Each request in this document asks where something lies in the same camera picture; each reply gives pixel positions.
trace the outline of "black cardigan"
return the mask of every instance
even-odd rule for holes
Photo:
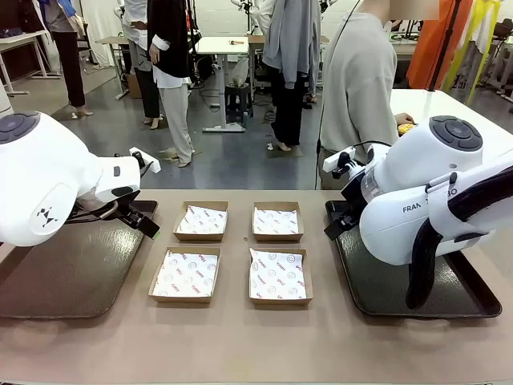
[[[148,49],[156,34],[169,43],[167,51],[160,51],[160,61],[156,66],[176,78],[187,78],[188,32],[185,0],[148,0]]]

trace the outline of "orange garment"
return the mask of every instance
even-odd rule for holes
[[[406,74],[411,88],[427,89],[430,86],[455,7],[456,0],[440,0],[440,19],[424,22],[414,57]],[[436,89],[441,87],[443,78],[449,70],[471,8],[472,0],[461,1],[454,23],[454,32],[450,37],[442,69],[436,82]]]

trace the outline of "black stool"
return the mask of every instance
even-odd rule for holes
[[[226,103],[226,116],[232,122],[240,122],[245,127],[248,116],[253,117],[253,102],[251,100],[251,87],[244,83],[242,87],[229,84],[224,91]]]

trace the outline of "plastic tray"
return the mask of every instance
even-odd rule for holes
[[[152,217],[154,201],[135,201]],[[118,295],[143,234],[118,220],[64,226],[0,264],[0,318],[93,318]]]
[[[349,208],[344,201],[326,202],[331,221]],[[502,306],[461,252],[437,258],[434,286],[426,304],[416,310],[405,304],[408,265],[379,261],[365,248],[358,227],[337,240],[345,276],[356,307],[370,316],[400,318],[493,318]]]

